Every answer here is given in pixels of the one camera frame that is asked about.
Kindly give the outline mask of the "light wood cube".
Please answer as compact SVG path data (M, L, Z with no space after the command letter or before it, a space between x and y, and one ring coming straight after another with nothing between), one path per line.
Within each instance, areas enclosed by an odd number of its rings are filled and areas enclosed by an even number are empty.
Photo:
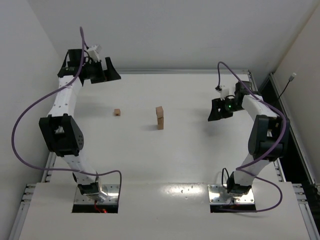
M156 108L155 108L155 111L156 111L156 116L157 116L158 118L162 118L162 117L163 117L163 115L164 115L164 109L163 109L162 106L156 107Z
M119 117L119 116L121 115L121 110L120 110L119 108L116 108L116 109L114 110L114 115L117 116L117 117Z

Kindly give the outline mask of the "long dark wood block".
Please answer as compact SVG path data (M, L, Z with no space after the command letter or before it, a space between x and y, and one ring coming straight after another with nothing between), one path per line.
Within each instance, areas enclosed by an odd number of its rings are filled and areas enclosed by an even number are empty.
M158 119L158 121L157 121L157 129L158 130L163 130L164 129L164 121L163 121L163 119L161 118L159 118Z

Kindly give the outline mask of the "grey translucent plastic bin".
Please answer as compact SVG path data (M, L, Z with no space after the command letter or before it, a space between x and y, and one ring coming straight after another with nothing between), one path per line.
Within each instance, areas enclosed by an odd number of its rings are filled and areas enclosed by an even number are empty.
M242 81L240 85L242 89L249 89L250 91L252 90L252 83L250 81Z

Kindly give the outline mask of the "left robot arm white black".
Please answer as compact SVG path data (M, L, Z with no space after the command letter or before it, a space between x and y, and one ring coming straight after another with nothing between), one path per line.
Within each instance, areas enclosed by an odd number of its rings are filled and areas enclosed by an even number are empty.
M48 115L40 118L39 127L48 150L61 157L73 170L80 193L103 202L108 198L108 191L86 159L84 135L74 120L77 95L85 80L97 84L121 79L109 57L105 58L107 68L103 69L99 51L99 45L93 45L85 51L67 51L58 73L60 91Z

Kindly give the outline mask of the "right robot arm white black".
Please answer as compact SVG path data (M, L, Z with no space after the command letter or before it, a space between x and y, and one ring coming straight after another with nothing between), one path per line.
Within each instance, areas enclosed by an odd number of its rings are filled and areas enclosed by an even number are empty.
M256 176L270 162L283 157L288 148L290 120L276 113L256 91L249 81L237 82L234 93L219 85L220 96L211 101L208 121L218 121L233 116L234 112L245 110L253 120L248 140L248 155L242 164L231 173L226 182L227 193L246 195Z

